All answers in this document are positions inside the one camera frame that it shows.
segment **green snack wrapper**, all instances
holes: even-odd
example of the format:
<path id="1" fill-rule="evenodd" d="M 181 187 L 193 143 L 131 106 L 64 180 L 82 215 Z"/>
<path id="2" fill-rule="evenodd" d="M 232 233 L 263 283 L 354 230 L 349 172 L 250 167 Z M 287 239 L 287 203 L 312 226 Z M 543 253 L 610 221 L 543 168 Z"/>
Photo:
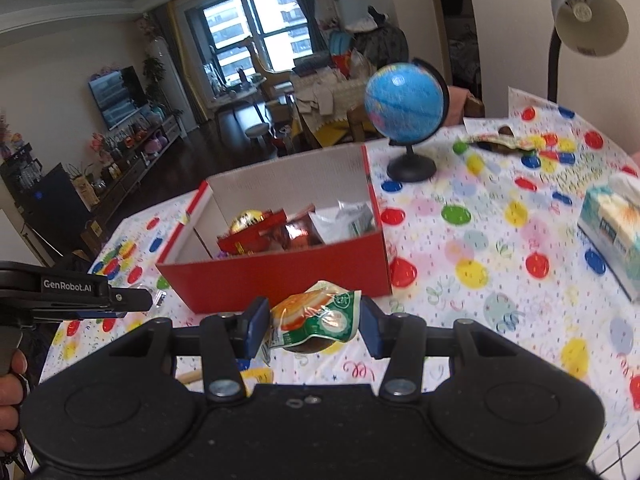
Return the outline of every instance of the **green snack wrapper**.
<path id="1" fill-rule="evenodd" d="M 270 348 L 318 352 L 334 342 L 346 343 L 358 331 L 359 290 L 318 282 L 271 309 Z"/>

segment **stool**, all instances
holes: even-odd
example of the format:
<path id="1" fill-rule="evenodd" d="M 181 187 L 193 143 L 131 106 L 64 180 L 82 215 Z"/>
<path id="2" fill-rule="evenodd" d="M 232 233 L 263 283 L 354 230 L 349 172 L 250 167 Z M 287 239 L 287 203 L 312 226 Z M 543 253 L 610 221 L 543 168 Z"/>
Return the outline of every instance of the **stool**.
<path id="1" fill-rule="evenodd" d="M 268 142 L 270 135 L 271 125 L 269 123 L 258 123 L 247 128 L 244 134 L 251 139 L 251 142 L 255 142 L 260 145 L 259 137 L 264 139 L 264 142 Z"/>

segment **candy wrapper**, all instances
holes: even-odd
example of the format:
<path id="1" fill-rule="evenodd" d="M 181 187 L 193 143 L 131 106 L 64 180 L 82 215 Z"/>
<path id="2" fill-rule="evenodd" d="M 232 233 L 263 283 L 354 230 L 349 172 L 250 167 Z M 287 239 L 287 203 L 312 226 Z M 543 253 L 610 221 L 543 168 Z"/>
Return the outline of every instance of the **candy wrapper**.
<path id="1" fill-rule="evenodd" d="M 366 202 L 338 202 L 338 211 L 309 213 L 318 236 L 325 244 L 357 238 L 373 229 L 373 213 Z"/>
<path id="2" fill-rule="evenodd" d="M 270 348 L 312 353 L 346 343 L 358 331 L 359 290 L 345 290 L 317 282 L 303 294 L 294 294 L 271 309 Z"/>
<path id="3" fill-rule="evenodd" d="M 218 237 L 218 247 L 235 256 L 267 251 L 271 247 L 271 231 L 286 222 L 283 210 L 244 211 L 233 220 L 229 234 Z"/>
<path id="4" fill-rule="evenodd" d="M 287 218 L 286 224 L 272 231 L 273 239 L 286 251 L 322 244 L 309 217 L 309 213 L 315 210 L 316 206 L 309 205 L 297 215 Z"/>
<path id="5" fill-rule="evenodd" d="M 531 139 L 513 137 L 513 134 L 498 134 L 497 132 L 495 134 L 466 136 L 463 139 L 460 139 L 456 144 L 458 143 L 476 144 L 478 145 L 478 147 L 484 150 L 501 153 L 503 155 L 528 155 L 529 153 L 534 152 L 536 149 L 536 145 Z"/>

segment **dining table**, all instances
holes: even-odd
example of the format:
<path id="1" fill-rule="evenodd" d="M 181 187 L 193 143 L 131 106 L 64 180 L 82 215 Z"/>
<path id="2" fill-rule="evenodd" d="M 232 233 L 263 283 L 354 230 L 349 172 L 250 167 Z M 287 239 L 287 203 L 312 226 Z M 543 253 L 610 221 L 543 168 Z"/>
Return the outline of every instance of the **dining table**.
<path id="1" fill-rule="evenodd" d="M 607 479 L 638 478 L 639 311 L 606 264 L 594 268 L 586 254 L 597 251 L 577 226 L 591 186 L 638 168 L 579 115 L 535 96 L 511 92 L 509 120 L 538 148 L 533 159 L 470 146 L 463 125 L 441 128 L 414 147 L 437 165 L 431 180 L 416 184 L 386 175 L 402 148 L 384 139 L 366 144 L 392 281 L 392 294 L 375 301 L 388 314 L 414 314 L 430 326 L 476 320 L 588 384 L 606 413 L 589 467 Z M 573 156 L 549 155 L 556 152 Z M 42 380 L 151 318 L 169 317 L 174 326 L 202 320 L 155 266 L 172 229 L 187 221 L 191 197 L 125 219 L 92 265 L 113 286 L 149 290 L 151 310 L 64 322 Z M 276 383 L 369 383 L 377 392 L 387 363 L 372 359 L 356 334 L 315 354 L 276 349 L 270 366 Z M 198 368 L 199 358 L 183 357 L 177 374 Z M 446 358 L 425 359 L 423 391 L 448 377 Z"/>

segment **black globe base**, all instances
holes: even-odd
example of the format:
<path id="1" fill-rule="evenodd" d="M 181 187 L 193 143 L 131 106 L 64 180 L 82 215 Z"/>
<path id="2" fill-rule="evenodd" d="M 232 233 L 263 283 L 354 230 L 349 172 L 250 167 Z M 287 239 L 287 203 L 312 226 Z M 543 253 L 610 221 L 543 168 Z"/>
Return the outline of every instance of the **black globe base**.
<path id="1" fill-rule="evenodd" d="M 418 155 L 409 146 L 404 155 L 392 160 L 386 174 L 396 182 L 424 182 L 436 173 L 436 163 L 428 156 Z"/>

